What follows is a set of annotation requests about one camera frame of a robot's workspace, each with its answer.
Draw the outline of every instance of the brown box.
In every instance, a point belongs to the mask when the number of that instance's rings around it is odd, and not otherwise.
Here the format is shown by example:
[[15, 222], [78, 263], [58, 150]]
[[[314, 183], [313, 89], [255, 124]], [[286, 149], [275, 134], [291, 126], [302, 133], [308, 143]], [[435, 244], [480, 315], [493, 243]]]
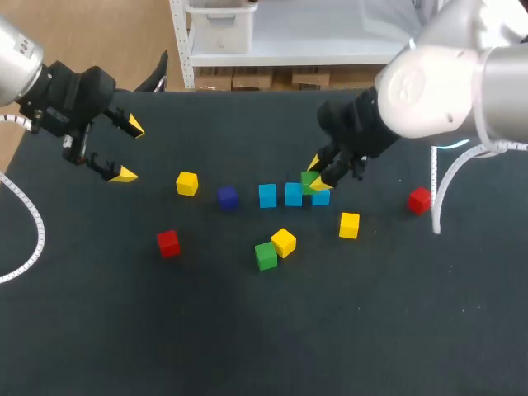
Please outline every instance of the brown box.
[[299, 88], [306, 86], [326, 87], [330, 83], [330, 69], [323, 66], [294, 68], [291, 83], [299, 84]]
[[198, 91], [231, 91], [233, 68], [199, 68], [195, 73]]
[[374, 85], [374, 79], [384, 67], [383, 64], [366, 64], [336, 67], [332, 70], [328, 89], [368, 88]]
[[236, 68], [233, 88], [256, 88], [266, 91], [273, 83], [272, 68]]

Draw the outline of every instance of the blue cube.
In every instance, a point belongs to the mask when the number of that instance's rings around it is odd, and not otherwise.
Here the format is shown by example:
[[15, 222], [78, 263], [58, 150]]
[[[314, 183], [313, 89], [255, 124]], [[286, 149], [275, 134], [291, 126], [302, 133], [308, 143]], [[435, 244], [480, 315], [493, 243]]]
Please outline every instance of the blue cube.
[[303, 205], [303, 185], [300, 183], [286, 183], [286, 206]]
[[258, 196], [262, 209], [277, 207], [277, 189], [275, 184], [261, 184], [258, 187]]
[[330, 190], [320, 191], [312, 195], [313, 206], [326, 206], [330, 204]]
[[219, 188], [216, 196], [223, 210], [235, 209], [238, 206], [238, 195], [233, 186]]

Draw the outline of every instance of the cube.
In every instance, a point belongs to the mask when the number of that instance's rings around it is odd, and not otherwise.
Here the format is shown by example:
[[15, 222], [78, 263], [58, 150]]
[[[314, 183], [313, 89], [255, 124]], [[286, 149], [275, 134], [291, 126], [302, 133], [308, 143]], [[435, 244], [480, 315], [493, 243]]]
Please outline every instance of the cube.
[[323, 190], [312, 195], [313, 206], [330, 205], [330, 190]]
[[409, 196], [407, 207], [416, 215], [423, 215], [431, 208], [431, 192], [423, 187], [418, 188]]
[[262, 209], [277, 207], [277, 189], [275, 184], [261, 184], [258, 187], [258, 196]]
[[261, 271], [277, 267], [277, 252], [273, 247], [273, 243], [268, 242], [256, 245], [255, 255], [257, 256], [258, 268]]
[[163, 258], [179, 256], [182, 253], [176, 231], [171, 230], [158, 234], [159, 251]]
[[223, 210], [232, 210], [238, 207], [238, 195], [233, 186], [219, 188], [216, 196]]
[[279, 256], [285, 258], [295, 250], [297, 238], [289, 233], [286, 229], [281, 229], [271, 237], [271, 242]]
[[342, 213], [339, 236], [341, 238], [356, 239], [360, 230], [360, 216], [355, 213]]
[[303, 185], [300, 183], [286, 183], [286, 206], [303, 205]]
[[312, 194], [315, 194], [317, 192], [316, 190], [310, 188], [310, 184], [312, 184], [318, 177], [319, 173], [315, 171], [307, 171], [300, 173], [300, 182], [303, 185], [304, 195], [311, 196]]
[[198, 175], [181, 172], [176, 180], [176, 188], [181, 196], [195, 196], [196, 190], [198, 190]]

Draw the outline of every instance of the yellow cube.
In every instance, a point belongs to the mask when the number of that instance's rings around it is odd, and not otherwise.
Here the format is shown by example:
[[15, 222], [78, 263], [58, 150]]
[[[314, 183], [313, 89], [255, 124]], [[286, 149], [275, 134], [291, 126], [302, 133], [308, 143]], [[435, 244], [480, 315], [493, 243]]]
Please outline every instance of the yellow cube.
[[273, 243], [277, 254], [282, 258], [292, 253], [297, 246], [297, 238], [286, 231], [286, 229], [282, 229], [273, 235], [271, 237], [271, 242]]
[[181, 172], [176, 180], [176, 188], [181, 196], [195, 196], [196, 190], [198, 190], [198, 175]]
[[341, 238], [356, 239], [360, 231], [360, 216], [355, 213], [342, 213], [339, 236]]

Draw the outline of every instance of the cable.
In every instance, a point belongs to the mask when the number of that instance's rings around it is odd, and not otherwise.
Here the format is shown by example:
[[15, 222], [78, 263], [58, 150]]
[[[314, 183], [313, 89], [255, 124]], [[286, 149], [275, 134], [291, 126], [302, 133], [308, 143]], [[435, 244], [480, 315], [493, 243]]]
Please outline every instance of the cable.
[[436, 200], [436, 174], [438, 173], [438, 148], [431, 146], [431, 203]]
[[[31, 121], [27, 118], [20, 117], [17, 115], [0, 115], [0, 123], [1, 122], [14, 122], [19, 124], [20, 126], [26, 128], [27, 130], [31, 129]], [[33, 264], [36, 263], [38, 258], [40, 257], [40, 254], [42, 253], [44, 249], [44, 244], [46, 240], [46, 234], [45, 234], [45, 228], [44, 228], [44, 222], [42, 221], [42, 218], [40, 217], [39, 211], [35, 208], [33, 205], [33, 202], [27, 197], [26, 194], [24, 194], [24, 191], [22, 191], [20, 188], [15, 185], [9, 178], [0, 172], [0, 182], [3, 183], [9, 190], [11, 190], [26, 206], [26, 208], [30, 211], [31, 215], [33, 216], [33, 220], [35, 221], [37, 233], [38, 233], [38, 239], [35, 247], [35, 251], [22, 266], [17, 268], [13, 272], [9, 272], [8, 274], [4, 276], [0, 276], [0, 285], [2, 283], [6, 283], [8, 281], [12, 281], [13, 279], [17, 278], [27, 270], [33, 266]]]
[[[528, 151], [528, 144], [513, 143], [507, 142], [505, 140], [500, 140], [494, 144], [497, 149], [503, 150], [517, 150], [517, 151]], [[471, 158], [475, 158], [480, 154], [487, 153], [488, 149], [480, 144], [473, 148], [470, 148], [468, 151], [460, 155], [450, 166], [450, 168], [445, 173], [442, 182], [440, 183], [440, 188], [436, 194], [436, 199], [434, 201], [433, 210], [432, 210], [432, 230], [434, 233], [439, 234], [441, 231], [440, 226], [440, 217], [442, 211], [442, 203], [444, 197], [446, 196], [447, 188], [449, 187], [453, 177], [460, 170], [460, 168], [468, 162]]]
[[[435, 191], [434, 199], [431, 192], [431, 201], [433, 204], [432, 208], [432, 230], [433, 233], [439, 234], [441, 232], [440, 219], [442, 211], [442, 203], [444, 202], [444, 197], [446, 196], [447, 188], [449, 187], [451, 181], [455, 177], [455, 174], [460, 170], [460, 168], [468, 162], [471, 158], [490, 158], [498, 154], [505, 153], [508, 150], [516, 151], [528, 151], [528, 144], [510, 142], [507, 140], [498, 140], [492, 142], [489, 138], [490, 127], [486, 122], [484, 116], [483, 108], [483, 78], [484, 78], [484, 69], [486, 63], [488, 62], [489, 55], [493, 52], [494, 48], [488, 49], [482, 53], [478, 61], [477, 68], [474, 71], [473, 80], [472, 80], [472, 96], [473, 96], [473, 108], [474, 108], [474, 121], [475, 127], [477, 129], [478, 137], [482, 144], [475, 146], [462, 155], [460, 155], [450, 166], [447, 172], [442, 179], [440, 188], [438, 191]], [[431, 189], [436, 187], [436, 159], [433, 167], [433, 152], [431, 151]]]

